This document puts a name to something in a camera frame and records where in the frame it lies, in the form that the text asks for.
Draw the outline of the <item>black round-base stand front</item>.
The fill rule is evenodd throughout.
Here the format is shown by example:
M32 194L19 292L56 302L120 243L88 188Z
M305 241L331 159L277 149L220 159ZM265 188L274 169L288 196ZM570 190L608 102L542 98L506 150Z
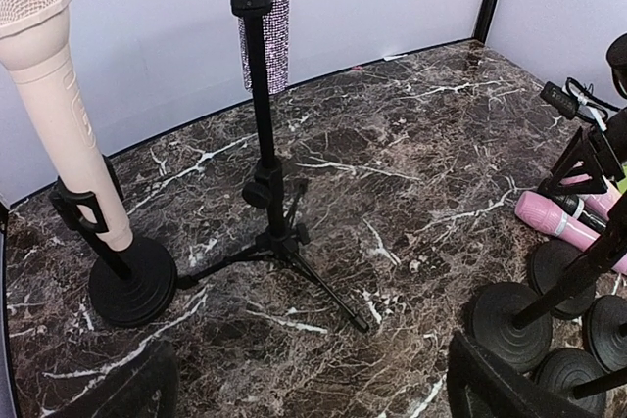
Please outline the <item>black round-base stand front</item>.
M603 417L607 392L626 385L626 368L605 373L588 352L559 348L543 359L532 374L532 380L594 417Z

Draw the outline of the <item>black stand of small beige microphone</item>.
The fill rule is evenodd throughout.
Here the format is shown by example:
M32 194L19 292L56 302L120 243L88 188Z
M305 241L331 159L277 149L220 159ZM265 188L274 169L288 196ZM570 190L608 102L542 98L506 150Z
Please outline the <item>black stand of small beige microphone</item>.
M175 291L177 268L158 241L133 233L117 186L98 152L53 159L59 176L50 201L66 226L97 255L91 304L107 323L134 328L159 317Z

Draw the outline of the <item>black microphone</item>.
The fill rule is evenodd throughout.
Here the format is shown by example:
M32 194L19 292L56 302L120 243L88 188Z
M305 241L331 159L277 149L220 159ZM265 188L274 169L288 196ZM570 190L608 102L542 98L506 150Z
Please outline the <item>black microphone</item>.
M575 195L549 195L549 199L560 206L568 215L598 233L603 233L606 222L585 207L584 201Z

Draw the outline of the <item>black tripod shock-mount stand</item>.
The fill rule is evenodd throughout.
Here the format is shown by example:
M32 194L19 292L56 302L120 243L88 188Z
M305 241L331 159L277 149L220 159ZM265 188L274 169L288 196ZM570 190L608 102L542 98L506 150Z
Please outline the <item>black tripod shock-mount stand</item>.
M318 285L338 305L350 323L360 332L366 333L369 330L366 321L342 301L300 254L300 247L310 241L307 227L295 222L298 203L307 192L307 180L298 182L297 193L290 209L283 211L284 177L273 139L263 24L264 16L271 12L272 0L230 0L230 5L232 14L244 24L245 49L260 147L260 159L256 164L254 178L246 183L242 196L250 206L266 211L268 227L256 237L250 247L194 274L179 277L177 287L187 290L198 285L200 280L236 262L263 261L270 256L281 267L292 269Z

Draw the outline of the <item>small beige microphone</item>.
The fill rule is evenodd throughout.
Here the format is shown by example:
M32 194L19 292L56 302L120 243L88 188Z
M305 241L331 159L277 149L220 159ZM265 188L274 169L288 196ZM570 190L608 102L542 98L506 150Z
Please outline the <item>small beige microphone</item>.
M133 234L84 107L70 48L72 0L1 0L1 64L65 187L94 194L81 207L97 236L126 250Z

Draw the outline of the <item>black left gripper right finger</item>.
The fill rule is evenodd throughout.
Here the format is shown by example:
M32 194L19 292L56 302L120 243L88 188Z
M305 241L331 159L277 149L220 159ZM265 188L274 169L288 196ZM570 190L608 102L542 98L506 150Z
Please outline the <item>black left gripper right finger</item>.
M462 331L453 334L448 367L454 417L594 417L542 389Z

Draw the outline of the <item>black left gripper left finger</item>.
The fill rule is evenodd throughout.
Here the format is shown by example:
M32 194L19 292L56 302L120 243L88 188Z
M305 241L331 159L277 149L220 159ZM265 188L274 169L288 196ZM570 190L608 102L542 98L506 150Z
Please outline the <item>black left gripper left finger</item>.
M60 417L173 417L179 387L177 358L155 341L95 389L66 405Z

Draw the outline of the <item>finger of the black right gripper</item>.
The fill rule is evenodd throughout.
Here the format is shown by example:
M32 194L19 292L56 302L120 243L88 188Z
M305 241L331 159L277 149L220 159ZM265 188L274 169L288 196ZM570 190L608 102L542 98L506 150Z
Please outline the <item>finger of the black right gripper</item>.
M599 151L589 131L580 127L553 166L548 191L561 196L601 194L606 189Z

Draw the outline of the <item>pink microphone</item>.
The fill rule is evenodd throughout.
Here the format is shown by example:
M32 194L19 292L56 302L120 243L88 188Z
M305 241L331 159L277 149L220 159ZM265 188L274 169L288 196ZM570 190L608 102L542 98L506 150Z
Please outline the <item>pink microphone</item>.
M575 183L587 181L590 176L587 174L566 177L561 180L561 184L564 186L572 186ZM605 219L608 219L608 213L612 207L619 201L622 194L619 190L604 176L603 182L607 186L607 191L603 194L584 194L578 193L578 196L584 201L585 206L591 209L598 215Z
M533 229L567 242L586 251L602 233L587 227L568 215L549 198L533 191L525 191L514 209L515 215Z

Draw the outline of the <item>glitter silver-head microphone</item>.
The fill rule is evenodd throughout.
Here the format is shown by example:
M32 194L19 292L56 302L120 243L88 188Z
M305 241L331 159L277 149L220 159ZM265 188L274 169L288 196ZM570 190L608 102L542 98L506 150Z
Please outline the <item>glitter silver-head microphone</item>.
M268 93L274 95L288 86L290 0L272 0L272 9L263 16L265 64Z

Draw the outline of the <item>black round-base stand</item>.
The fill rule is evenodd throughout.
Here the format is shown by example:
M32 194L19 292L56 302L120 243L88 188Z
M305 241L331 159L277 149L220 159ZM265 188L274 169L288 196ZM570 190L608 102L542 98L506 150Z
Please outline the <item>black round-base stand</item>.
M605 372L626 366L626 300L605 295L592 303L583 320L584 347Z
M543 359L532 374L532 380L594 417L603 417L607 392L626 385L626 368L605 373L588 352L559 348Z

